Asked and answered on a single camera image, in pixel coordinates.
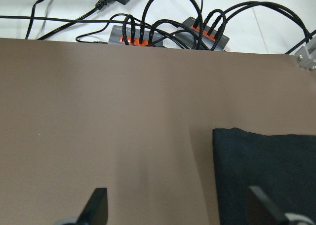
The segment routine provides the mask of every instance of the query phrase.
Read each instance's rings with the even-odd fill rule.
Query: white table
[[[31,13],[36,0],[0,0],[0,14],[27,15]],[[76,19],[88,12],[98,0],[46,0],[39,4],[36,16]],[[141,18],[148,0],[131,0],[127,5],[114,2],[101,11],[92,15],[91,19],[108,19],[116,13],[130,13]],[[203,17],[216,9],[227,9],[232,5],[249,0],[204,0]],[[315,0],[259,0],[272,1],[287,6],[296,12],[307,29],[316,29]],[[167,18],[183,22],[189,16],[196,16],[196,12],[188,0],[156,0],[151,6],[146,21],[153,23],[158,19]],[[0,38],[24,38],[28,20],[1,20]],[[36,39],[43,34],[59,27],[59,22],[35,21],[30,39]],[[103,24],[76,24],[49,40],[75,41],[75,37],[103,27]],[[174,31],[170,25],[161,26],[166,31]],[[86,40],[108,41],[112,27]],[[240,13],[233,18],[226,27],[226,36],[230,38],[226,50],[250,53],[284,53],[303,39],[303,32],[289,19],[265,7],[256,7]]]

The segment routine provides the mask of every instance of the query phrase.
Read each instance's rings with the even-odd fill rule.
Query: white surface
[[[0,0],[0,14],[26,15],[31,13],[36,0]],[[91,10],[98,0],[46,0],[39,4],[36,16],[76,19]],[[232,5],[249,0],[204,0],[203,17],[216,9],[227,9]],[[296,12],[309,31],[316,29],[314,0],[266,0],[283,4]],[[116,13],[130,13],[141,18],[148,0],[131,0],[127,5],[114,2],[92,15],[91,19],[108,19]],[[149,9],[146,21],[153,23],[162,18],[183,22],[188,16],[196,16],[195,9],[188,0],[156,0]],[[28,26],[27,20],[1,20],[1,38],[24,38]],[[59,27],[63,23],[35,21],[30,39],[36,39]],[[75,41],[75,37],[102,28],[103,24],[76,24],[49,40]],[[170,25],[161,26],[167,31],[175,31]],[[111,26],[103,33],[86,40],[107,41]],[[287,18],[267,8],[256,7],[234,17],[227,25],[225,33],[230,38],[227,51],[251,53],[284,53],[303,39],[303,32]]]

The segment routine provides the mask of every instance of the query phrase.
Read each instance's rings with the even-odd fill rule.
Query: black cloth
[[[213,130],[221,225],[247,225],[248,186],[259,186],[283,211],[316,222],[316,136]]]

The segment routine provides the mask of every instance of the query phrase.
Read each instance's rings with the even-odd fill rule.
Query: metal bracket
[[[316,38],[313,38],[305,46],[302,46],[294,56],[300,67],[307,70],[316,70]]]

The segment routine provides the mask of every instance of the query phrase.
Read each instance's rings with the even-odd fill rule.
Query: brown board
[[[214,128],[316,134],[294,57],[0,39],[0,224],[107,187],[109,225],[218,225]]]

